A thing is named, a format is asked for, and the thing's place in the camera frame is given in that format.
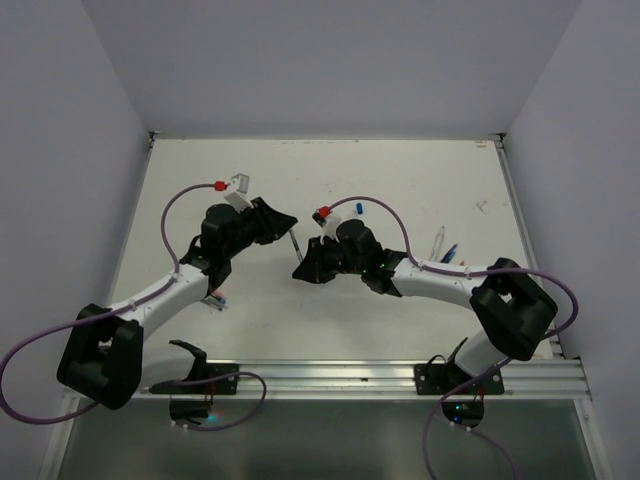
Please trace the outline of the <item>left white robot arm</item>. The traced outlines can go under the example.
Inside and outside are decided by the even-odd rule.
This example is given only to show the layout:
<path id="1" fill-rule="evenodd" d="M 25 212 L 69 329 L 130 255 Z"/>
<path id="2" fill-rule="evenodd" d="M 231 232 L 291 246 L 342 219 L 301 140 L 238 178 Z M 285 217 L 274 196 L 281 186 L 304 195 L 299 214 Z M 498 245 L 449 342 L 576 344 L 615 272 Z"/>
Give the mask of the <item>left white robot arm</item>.
<path id="1" fill-rule="evenodd" d="M 188 306 L 211 297 L 231 273 L 231 260 L 269 245 L 298 223 L 257 197 L 242 210 L 208 208 L 176 269 L 138 297 L 110 307 L 90 304 L 78 314 L 56 372 L 64 386 L 111 410 L 124 406 L 143 377 L 146 340 Z"/>

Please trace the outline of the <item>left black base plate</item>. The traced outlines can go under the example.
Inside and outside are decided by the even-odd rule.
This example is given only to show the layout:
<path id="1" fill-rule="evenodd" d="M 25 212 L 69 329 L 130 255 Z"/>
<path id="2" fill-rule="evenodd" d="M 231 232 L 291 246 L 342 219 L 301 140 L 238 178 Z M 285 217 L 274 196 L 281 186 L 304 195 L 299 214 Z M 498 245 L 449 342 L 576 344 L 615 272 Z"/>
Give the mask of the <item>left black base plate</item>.
<path id="1" fill-rule="evenodd" d="M 229 377 L 215 382 L 201 385 L 179 385 L 179 380 L 165 381 L 150 387 L 151 394 L 169 395 L 203 395 L 207 397 L 218 395 L 235 395 L 237 390 L 239 365 L 235 363 L 201 363 L 191 368 L 188 375 L 181 382 L 206 380 L 226 374 Z"/>

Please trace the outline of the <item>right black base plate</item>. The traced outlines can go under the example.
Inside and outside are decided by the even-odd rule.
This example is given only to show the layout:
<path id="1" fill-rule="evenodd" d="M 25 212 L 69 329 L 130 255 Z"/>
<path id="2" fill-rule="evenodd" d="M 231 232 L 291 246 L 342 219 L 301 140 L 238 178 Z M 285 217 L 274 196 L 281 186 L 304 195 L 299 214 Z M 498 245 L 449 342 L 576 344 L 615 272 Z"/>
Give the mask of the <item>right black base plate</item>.
<path id="1" fill-rule="evenodd" d="M 471 379 L 451 363 L 419 363 L 413 366 L 413 379 L 418 395 L 444 395 Z M 493 373 L 459 391 L 459 395 L 502 395 L 505 392 L 500 373 Z"/>

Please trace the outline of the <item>aluminium front rail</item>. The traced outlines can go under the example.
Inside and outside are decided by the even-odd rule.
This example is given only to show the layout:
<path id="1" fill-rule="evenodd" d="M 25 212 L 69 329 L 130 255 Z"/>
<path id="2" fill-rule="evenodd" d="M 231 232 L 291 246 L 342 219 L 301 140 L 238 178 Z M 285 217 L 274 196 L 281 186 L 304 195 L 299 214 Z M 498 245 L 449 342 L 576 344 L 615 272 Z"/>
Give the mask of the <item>aluminium front rail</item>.
<path id="1" fill-rule="evenodd" d="M 435 400 L 443 396 L 418 395 L 413 379 L 415 364 L 443 363 L 440 360 L 210 359 L 207 363 L 239 365 L 236 394 L 215 395 L 222 399 L 258 399 L 263 391 L 269 400 Z M 502 395 L 459 395 L 467 387 L 463 383 L 451 390 L 455 393 L 451 398 L 542 401 L 591 397 L 582 364 L 576 360 L 513 361 L 484 377 L 493 373 L 502 377 Z"/>

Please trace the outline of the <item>aluminium rail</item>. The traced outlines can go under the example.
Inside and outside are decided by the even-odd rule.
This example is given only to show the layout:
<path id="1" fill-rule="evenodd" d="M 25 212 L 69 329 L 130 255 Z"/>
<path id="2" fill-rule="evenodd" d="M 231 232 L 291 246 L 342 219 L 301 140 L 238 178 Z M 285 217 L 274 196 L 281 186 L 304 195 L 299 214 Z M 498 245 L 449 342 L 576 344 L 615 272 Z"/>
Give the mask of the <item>aluminium rail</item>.
<path id="1" fill-rule="evenodd" d="M 443 363 L 440 360 L 210 359 L 207 363 L 239 365 L 236 394 L 215 395 L 222 399 L 258 399 L 263 391 L 269 400 L 435 400 L 443 396 L 418 395 L 413 379 L 415 364 Z M 502 395 L 459 395 L 467 387 L 463 383 L 451 390 L 455 393 L 451 398 L 542 401 L 591 397 L 582 364 L 576 360 L 513 361 L 484 377 L 493 373 L 502 377 Z"/>
<path id="2" fill-rule="evenodd" d="M 509 199 L 511 202 L 512 210 L 514 212 L 514 216 L 515 216 L 515 220 L 516 220 L 516 224 L 519 232 L 519 237 L 522 242 L 524 253 L 525 253 L 526 265 L 534 270 L 539 270 L 539 265 L 533 250 L 531 237 L 530 237 L 529 230 L 524 217 L 524 212 L 522 210 L 522 204 L 521 204 L 519 195 L 517 193 L 516 185 L 515 185 L 512 172 L 509 166 L 509 162 L 507 159 L 506 147 L 505 147 L 506 134 L 504 133 L 491 134 L 490 139 L 493 142 L 494 147 L 496 149 L 501 171 L 505 180 L 507 193 L 509 195 Z M 544 288 L 546 286 L 544 283 L 545 278 L 534 276 L 534 279 L 540 287 Z M 554 358 L 558 356 L 561 356 L 564 358 L 564 353 L 563 353 L 562 347 L 560 346 L 560 340 L 557 337 L 557 333 L 551 334 L 548 337 L 548 339 L 553 344 L 551 347 L 551 350 Z"/>

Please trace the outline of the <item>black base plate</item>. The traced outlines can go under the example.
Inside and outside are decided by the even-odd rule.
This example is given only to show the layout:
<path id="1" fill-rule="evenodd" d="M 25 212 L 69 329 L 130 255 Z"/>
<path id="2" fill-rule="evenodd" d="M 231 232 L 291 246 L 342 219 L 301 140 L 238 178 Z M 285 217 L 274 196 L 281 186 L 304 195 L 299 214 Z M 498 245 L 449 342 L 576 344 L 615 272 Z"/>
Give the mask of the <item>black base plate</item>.
<path id="1" fill-rule="evenodd" d="M 444 395 L 471 379 L 451 363 L 419 363 L 413 366 L 413 379 L 418 395 Z M 500 373 L 493 373 L 459 391 L 459 395 L 502 395 L 505 392 Z"/>
<path id="2" fill-rule="evenodd" d="M 165 381 L 150 387 L 151 394 L 169 395 L 203 395 L 207 397 L 218 395 L 235 395 L 237 390 L 239 365 L 235 363 L 201 363 L 191 368 L 188 375 L 181 382 L 206 380 L 226 374 L 229 377 L 215 382 L 201 385 L 179 385 L 179 380 Z"/>

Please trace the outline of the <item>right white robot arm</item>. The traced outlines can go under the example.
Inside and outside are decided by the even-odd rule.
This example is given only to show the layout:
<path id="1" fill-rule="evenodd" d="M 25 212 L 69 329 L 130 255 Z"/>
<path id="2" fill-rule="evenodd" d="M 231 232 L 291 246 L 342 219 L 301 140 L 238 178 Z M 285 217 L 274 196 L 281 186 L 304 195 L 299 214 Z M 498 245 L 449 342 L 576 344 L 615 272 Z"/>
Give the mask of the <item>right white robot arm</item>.
<path id="1" fill-rule="evenodd" d="M 449 357 L 445 379 L 468 392 L 481 374 L 507 358 L 528 361 L 554 320 L 556 302 L 519 265 L 500 258 L 466 270 L 429 262 L 419 268 L 406 252 L 382 247 L 360 220 L 341 223 L 331 237 L 313 237 L 292 273 L 296 280 L 326 284 L 339 274 L 358 275 L 372 291 L 394 297 L 424 297 L 472 310 L 481 330 Z"/>

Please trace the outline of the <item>purple pen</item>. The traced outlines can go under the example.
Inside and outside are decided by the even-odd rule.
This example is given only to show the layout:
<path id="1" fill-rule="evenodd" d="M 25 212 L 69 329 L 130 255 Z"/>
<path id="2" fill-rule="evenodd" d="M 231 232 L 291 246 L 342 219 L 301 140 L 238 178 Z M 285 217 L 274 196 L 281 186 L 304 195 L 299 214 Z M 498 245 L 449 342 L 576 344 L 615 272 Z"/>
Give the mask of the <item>purple pen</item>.
<path id="1" fill-rule="evenodd" d="M 451 253 L 451 252 L 455 252 L 455 253 L 456 253 L 457 248 L 458 248 L 458 244 L 454 244 L 454 245 L 452 245 L 452 246 L 449 248 L 449 250 L 444 254 L 444 256 L 445 256 L 445 255 L 447 255 L 447 254 L 449 254 L 449 253 Z"/>

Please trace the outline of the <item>aluminium right side rail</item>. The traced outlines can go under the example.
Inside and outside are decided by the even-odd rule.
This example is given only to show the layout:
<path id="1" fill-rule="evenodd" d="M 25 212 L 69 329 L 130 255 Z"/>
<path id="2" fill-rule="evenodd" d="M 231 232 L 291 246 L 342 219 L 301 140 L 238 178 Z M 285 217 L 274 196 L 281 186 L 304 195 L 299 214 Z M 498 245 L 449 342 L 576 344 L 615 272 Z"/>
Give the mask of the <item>aluminium right side rail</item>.
<path id="1" fill-rule="evenodd" d="M 530 237 L 529 230 L 524 217 L 524 212 L 522 210 L 522 204 L 521 204 L 519 195 L 517 193 L 516 185 L 515 185 L 512 172 L 509 166 L 509 162 L 507 159 L 506 147 L 505 147 L 506 134 L 504 133 L 491 134 L 490 139 L 493 142 L 494 147 L 496 149 L 501 171 L 505 180 L 507 193 L 509 195 L 509 199 L 511 202 L 512 210 L 514 212 L 514 216 L 515 216 L 515 220 L 516 220 L 516 224 L 519 232 L 519 237 L 522 242 L 524 253 L 525 253 L 526 265 L 534 270 L 539 270 L 539 265 L 533 250 L 531 237 Z M 545 278 L 534 276 L 534 279 L 540 287 L 544 288 L 546 286 L 544 283 Z M 560 346 L 560 340 L 557 337 L 557 333 L 551 334 L 548 337 L 548 339 L 553 344 L 551 347 L 551 350 L 554 358 L 558 356 L 561 356 L 564 358 L 564 353 L 563 353 L 562 347 Z"/>

